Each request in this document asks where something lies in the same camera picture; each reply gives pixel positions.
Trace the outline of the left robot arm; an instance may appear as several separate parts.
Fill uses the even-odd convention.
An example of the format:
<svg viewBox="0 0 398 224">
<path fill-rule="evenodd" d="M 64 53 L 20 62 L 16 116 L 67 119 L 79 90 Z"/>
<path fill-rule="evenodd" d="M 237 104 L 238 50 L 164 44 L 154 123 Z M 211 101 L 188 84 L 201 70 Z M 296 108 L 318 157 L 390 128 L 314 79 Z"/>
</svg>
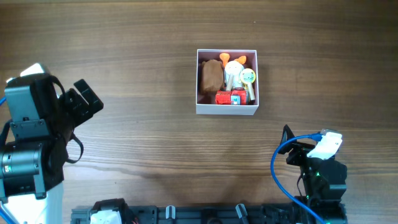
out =
<svg viewBox="0 0 398 224">
<path fill-rule="evenodd" d="M 59 79 L 35 63 L 4 90 L 11 118 L 1 132 L 1 216 L 6 223 L 61 223 L 63 165 L 74 130 L 103 109 L 84 79 L 61 93 Z"/>
</svg>

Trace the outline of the yellow cat rattle drum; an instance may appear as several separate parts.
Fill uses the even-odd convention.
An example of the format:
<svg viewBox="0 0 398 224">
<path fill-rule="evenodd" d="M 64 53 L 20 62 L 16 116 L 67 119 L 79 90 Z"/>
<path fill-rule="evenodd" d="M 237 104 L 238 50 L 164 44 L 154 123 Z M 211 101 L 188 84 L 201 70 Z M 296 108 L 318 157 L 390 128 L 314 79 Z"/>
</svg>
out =
<svg viewBox="0 0 398 224">
<path fill-rule="evenodd" d="M 245 68 L 244 70 L 241 71 L 240 75 L 240 80 L 243 84 L 245 84 L 248 88 L 248 93 L 251 101 L 254 101 L 256 99 L 255 93 L 254 93 L 254 88 L 253 88 L 253 83 L 256 80 L 256 73 L 254 70 L 250 68 Z"/>
</svg>

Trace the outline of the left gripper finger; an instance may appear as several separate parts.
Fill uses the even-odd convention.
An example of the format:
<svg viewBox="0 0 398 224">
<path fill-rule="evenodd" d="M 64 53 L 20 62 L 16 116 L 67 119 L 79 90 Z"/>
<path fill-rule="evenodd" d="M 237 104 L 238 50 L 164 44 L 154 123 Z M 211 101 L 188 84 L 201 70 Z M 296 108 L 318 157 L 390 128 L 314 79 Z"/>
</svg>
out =
<svg viewBox="0 0 398 224">
<path fill-rule="evenodd" d="M 68 112 L 74 121 L 87 121 L 93 117 L 88 110 L 88 103 L 72 88 L 68 91 Z"/>
<path fill-rule="evenodd" d="M 91 89 L 84 79 L 78 80 L 74 83 L 74 86 L 81 93 L 81 96 L 88 103 L 88 110 L 90 113 L 95 114 L 101 111 L 104 107 L 103 102 L 96 95 L 96 93 Z"/>
</svg>

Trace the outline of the brown plush bear toy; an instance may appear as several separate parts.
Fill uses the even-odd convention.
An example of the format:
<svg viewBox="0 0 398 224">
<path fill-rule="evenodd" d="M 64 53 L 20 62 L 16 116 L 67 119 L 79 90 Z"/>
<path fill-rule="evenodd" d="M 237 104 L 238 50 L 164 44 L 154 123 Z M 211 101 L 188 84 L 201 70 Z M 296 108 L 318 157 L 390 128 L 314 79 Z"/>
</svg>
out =
<svg viewBox="0 0 398 224">
<path fill-rule="evenodd" d="M 214 93 L 224 84 L 223 65 L 217 60 L 208 60 L 201 64 L 200 93 Z"/>
</svg>

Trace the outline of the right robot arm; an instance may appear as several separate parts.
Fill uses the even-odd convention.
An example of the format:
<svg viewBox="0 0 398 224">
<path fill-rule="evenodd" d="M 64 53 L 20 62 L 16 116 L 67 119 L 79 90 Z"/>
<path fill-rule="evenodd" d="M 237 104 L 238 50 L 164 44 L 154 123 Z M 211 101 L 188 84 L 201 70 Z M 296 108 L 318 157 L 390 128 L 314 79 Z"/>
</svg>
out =
<svg viewBox="0 0 398 224">
<path fill-rule="evenodd" d="M 271 174 L 278 188 L 292 200 L 289 223 L 347 223 L 341 202 L 346 192 L 347 167 L 335 159 L 343 143 L 343 135 L 323 129 L 320 132 L 295 136 L 288 125 L 282 131 L 278 148 L 271 159 Z M 299 182 L 304 192 L 294 197 L 277 180 L 274 162 L 277 154 L 288 154 L 286 163 L 300 168 Z"/>
</svg>

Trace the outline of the white pig rattle drum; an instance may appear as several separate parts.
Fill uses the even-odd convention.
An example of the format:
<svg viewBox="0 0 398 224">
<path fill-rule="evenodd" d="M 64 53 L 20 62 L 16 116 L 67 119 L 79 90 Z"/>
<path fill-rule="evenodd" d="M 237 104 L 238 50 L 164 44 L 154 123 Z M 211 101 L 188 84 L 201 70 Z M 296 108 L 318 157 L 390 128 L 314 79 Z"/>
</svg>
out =
<svg viewBox="0 0 398 224">
<path fill-rule="evenodd" d="M 226 78 L 226 90 L 231 91 L 234 88 L 242 88 L 243 84 L 239 79 L 241 71 L 244 70 L 243 65 L 237 61 L 228 62 L 224 68 Z"/>
</svg>

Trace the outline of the red toy fire truck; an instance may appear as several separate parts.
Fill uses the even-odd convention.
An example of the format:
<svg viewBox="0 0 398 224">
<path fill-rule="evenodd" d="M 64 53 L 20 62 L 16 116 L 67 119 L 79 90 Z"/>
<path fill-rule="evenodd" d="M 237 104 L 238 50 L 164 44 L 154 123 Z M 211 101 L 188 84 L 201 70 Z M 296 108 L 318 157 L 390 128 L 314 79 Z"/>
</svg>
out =
<svg viewBox="0 0 398 224">
<path fill-rule="evenodd" d="M 247 105 L 249 93 L 244 88 L 235 88 L 231 91 L 219 90 L 215 96 L 217 105 Z"/>
</svg>

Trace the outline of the white plush chicken toy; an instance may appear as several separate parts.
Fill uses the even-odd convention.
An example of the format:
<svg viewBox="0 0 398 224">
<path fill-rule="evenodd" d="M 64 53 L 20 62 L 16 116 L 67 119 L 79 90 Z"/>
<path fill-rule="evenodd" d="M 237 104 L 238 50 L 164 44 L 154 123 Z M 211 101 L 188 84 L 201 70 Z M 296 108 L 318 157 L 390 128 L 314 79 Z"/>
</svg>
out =
<svg viewBox="0 0 398 224">
<path fill-rule="evenodd" d="M 230 61 L 228 53 L 221 53 L 220 59 L 224 67 L 224 82 L 226 83 L 226 91 L 235 88 L 242 88 L 243 83 L 240 80 L 240 73 L 244 70 L 243 64 L 238 60 Z"/>
</svg>

